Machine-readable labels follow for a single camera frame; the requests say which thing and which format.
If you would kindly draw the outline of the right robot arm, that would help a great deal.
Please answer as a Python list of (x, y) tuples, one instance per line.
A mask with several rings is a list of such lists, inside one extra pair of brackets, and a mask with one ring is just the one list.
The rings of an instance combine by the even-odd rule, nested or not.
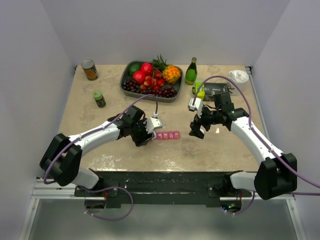
[(296, 157), (283, 153), (249, 123), (250, 115), (243, 108), (234, 107), (229, 93), (215, 95), (214, 104), (210, 109), (200, 98), (189, 100), (188, 110), (196, 113), (190, 123), (190, 136), (203, 139), (212, 125), (223, 125), (244, 143), (259, 165), (257, 172), (238, 170), (225, 174), (218, 191), (233, 197), (240, 190), (247, 190), (263, 200), (294, 192), (298, 177), (289, 169), (297, 170)]

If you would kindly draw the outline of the pink weekly pill organizer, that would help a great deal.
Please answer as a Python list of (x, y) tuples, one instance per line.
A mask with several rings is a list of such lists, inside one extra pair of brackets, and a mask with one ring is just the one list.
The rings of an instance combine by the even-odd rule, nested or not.
[(180, 138), (179, 131), (157, 131), (156, 139), (157, 140), (177, 140)]

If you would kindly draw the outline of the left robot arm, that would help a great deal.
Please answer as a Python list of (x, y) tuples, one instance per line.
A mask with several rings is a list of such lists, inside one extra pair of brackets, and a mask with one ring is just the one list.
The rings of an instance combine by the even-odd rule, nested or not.
[(147, 118), (143, 110), (130, 107), (124, 114), (110, 117), (101, 125), (83, 133), (65, 136), (57, 134), (51, 141), (39, 166), (45, 179), (64, 187), (82, 186), (92, 196), (99, 196), (104, 184), (93, 170), (81, 167), (81, 159), (94, 149), (130, 136), (136, 147), (156, 138), (156, 129), (163, 127), (157, 115)]

